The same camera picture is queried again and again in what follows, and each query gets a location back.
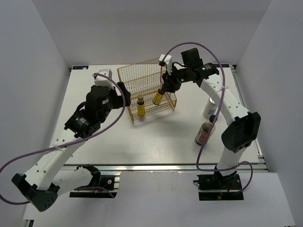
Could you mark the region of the yellow label bottle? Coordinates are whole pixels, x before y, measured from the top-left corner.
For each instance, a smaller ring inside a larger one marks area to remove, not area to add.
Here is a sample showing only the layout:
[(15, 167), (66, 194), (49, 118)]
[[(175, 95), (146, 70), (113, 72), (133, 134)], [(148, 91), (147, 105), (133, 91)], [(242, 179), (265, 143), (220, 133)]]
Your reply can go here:
[(154, 96), (152, 102), (153, 102), (155, 105), (159, 105), (159, 104), (161, 103), (161, 101), (162, 101), (164, 95), (165, 95), (165, 92), (163, 92), (163, 91), (161, 90), (161, 88), (159, 88), (158, 91), (157, 91), (157, 93), (156, 93), (156, 95)]
[(144, 106), (144, 98), (143, 95), (137, 96), (137, 113), (139, 116), (145, 115), (145, 106)]

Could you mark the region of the white bead jar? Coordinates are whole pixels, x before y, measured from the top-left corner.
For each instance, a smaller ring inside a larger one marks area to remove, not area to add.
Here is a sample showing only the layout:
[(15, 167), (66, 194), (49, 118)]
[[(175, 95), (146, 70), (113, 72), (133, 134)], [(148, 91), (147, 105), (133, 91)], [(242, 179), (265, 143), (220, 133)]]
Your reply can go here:
[(211, 115), (215, 114), (216, 110), (217, 105), (215, 104), (212, 98), (209, 98), (203, 110), (203, 117), (209, 119)]

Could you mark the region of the red label sauce bottle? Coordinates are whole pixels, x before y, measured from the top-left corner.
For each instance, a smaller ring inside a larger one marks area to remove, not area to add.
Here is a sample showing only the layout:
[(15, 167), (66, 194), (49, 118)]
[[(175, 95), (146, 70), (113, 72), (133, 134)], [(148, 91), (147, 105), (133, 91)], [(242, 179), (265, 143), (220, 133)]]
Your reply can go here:
[(198, 145), (202, 146), (203, 144), (205, 144), (205, 142), (207, 141), (206, 139), (207, 134), (210, 133), (210, 137), (211, 137), (211, 135), (215, 131), (216, 126), (213, 124), (214, 118), (215, 115), (211, 115), (210, 118), (201, 125), (195, 137), (195, 141)]

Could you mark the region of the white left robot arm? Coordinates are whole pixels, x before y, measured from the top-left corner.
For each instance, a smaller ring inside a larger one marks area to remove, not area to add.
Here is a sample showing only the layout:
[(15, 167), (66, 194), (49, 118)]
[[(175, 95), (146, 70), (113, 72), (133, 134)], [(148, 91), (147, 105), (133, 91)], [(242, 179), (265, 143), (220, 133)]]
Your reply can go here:
[(62, 194), (77, 188), (97, 188), (100, 185), (100, 171), (91, 164), (78, 166), (65, 176), (57, 173), (73, 153), (92, 135), (96, 135), (110, 111), (131, 104), (131, 94), (123, 82), (115, 87), (93, 85), (72, 116), (64, 125), (54, 150), (43, 155), (35, 165), (24, 174), (15, 174), (13, 184), (21, 194), (39, 211), (50, 208)]

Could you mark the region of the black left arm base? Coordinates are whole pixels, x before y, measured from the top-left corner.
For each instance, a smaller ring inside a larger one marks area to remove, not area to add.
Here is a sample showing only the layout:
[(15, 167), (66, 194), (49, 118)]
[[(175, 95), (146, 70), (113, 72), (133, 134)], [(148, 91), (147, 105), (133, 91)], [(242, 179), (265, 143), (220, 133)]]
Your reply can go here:
[(88, 185), (81, 186), (70, 192), (70, 198), (97, 198), (97, 199), (114, 199), (119, 188), (120, 178), (118, 175), (104, 175), (96, 167), (86, 164), (78, 166), (89, 170), (93, 178)]

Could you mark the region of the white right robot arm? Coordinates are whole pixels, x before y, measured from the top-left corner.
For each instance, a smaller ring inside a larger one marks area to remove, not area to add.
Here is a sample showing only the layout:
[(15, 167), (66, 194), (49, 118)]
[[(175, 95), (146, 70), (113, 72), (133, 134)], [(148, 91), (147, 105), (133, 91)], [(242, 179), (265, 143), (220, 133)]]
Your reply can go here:
[(203, 63), (197, 48), (182, 52), (183, 65), (175, 67), (172, 56), (162, 54), (159, 65), (165, 67), (162, 75), (163, 83), (159, 94), (175, 93), (182, 84), (193, 82), (206, 92), (217, 105), (227, 128), (221, 135), (223, 153), (216, 165), (214, 184), (218, 188), (226, 188), (235, 175), (239, 160), (257, 137), (261, 117), (258, 112), (250, 112), (244, 107), (226, 86), (225, 73), (221, 64)]

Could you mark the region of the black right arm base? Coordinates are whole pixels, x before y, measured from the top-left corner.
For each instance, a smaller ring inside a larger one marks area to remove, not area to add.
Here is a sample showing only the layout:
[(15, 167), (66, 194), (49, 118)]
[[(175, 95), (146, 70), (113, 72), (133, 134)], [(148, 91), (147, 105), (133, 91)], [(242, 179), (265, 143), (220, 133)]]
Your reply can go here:
[(197, 175), (193, 184), (198, 187), (200, 201), (242, 201), (244, 200), (240, 176), (237, 172), (222, 176), (219, 172)]

